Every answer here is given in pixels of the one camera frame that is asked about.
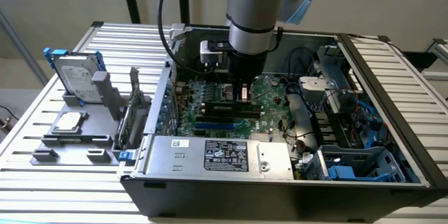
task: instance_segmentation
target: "green circuit board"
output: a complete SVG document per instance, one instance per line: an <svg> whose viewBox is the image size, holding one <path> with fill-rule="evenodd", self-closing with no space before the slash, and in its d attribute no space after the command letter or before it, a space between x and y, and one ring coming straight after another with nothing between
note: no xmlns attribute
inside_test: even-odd
<svg viewBox="0 0 448 224"><path fill-rule="evenodd" d="M259 119L235 118L233 130L196 129L196 117L201 114L203 102L232 102L231 96L223 94L228 83L211 83L193 80L177 87L177 105L180 111L179 136L197 136L196 130L205 131L205 137L268 139L269 129L273 130L273 142L284 142L283 132L279 130L279 121L287 126L291 121L289 106L284 105L285 87L279 78L271 75L260 76L253 82L251 104L263 106L264 114Z"/></svg>

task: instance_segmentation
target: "power supply label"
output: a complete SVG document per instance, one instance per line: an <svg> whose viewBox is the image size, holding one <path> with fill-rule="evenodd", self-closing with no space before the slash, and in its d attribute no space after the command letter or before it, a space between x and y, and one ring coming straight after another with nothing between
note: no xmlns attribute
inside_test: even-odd
<svg viewBox="0 0 448 224"><path fill-rule="evenodd" d="M205 140L204 168L248 172L247 142Z"/></svg>

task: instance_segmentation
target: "metal slotted surface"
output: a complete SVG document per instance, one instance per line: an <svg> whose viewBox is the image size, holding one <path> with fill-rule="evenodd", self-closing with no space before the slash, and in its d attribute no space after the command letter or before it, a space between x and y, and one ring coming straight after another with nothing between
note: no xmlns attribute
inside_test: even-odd
<svg viewBox="0 0 448 224"><path fill-rule="evenodd" d="M120 92L127 93L131 90L128 72L131 66L137 66L141 88L148 95L153 95L159 80L157 73L165 57L156 27L104 24L101 28L91 28L76 50L96 49L104 55L113 86ZM384 78L391 81L391 85L397 85L388 76ZM0 223L1 219L60 223L217 222L160 218L148 220L139 214L119 183L116 166L33 166L29 164L31 152L39 147L39 139L47 133L64 105L63 92L63 85L55 76L12 132L0 143ZM417 96L416 100L429 99L428 95L413 94ZM436 145L444 143L444 138L432 137L428 141L433 141L432 145ZM448 164L440 164L440 167L448 173ZM448 218L447 207L448 199L441 199L425 208L403 208L376 223L447 223L444 219Z"/></svg>
<svg viewBox="0 0 448 224"><path fill-rule="evenodd" d="M372 39L356 38L352 42L431 157L448 175L448 104L444 98L391 46Z"/></svg>

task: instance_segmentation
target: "motherboard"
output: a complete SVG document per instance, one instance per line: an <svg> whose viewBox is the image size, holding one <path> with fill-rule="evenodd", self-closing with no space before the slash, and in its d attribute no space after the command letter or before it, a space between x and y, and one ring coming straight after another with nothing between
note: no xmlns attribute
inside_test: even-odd
<svg viewBox="0 0 448 224"><path fill-rule="evenodd" d="M253 82L251 104L255 109L224 118L205 116L205 104L232 104L232 84L192 80L176 84L180 111L179 136L241 138L285 142L283 127L292 120L285 101L285 85L275 75L261 75Z"/></svg>

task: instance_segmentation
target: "blue expansion slot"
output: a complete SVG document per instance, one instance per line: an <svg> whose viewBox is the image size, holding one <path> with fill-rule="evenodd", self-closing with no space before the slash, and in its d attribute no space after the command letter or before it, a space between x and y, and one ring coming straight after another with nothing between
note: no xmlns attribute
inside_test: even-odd
<svg viewBox="0 0 448 224"><path fill-rule="evenodd" d="M196 123L196 129L233 130L233 123Z"/></svg>

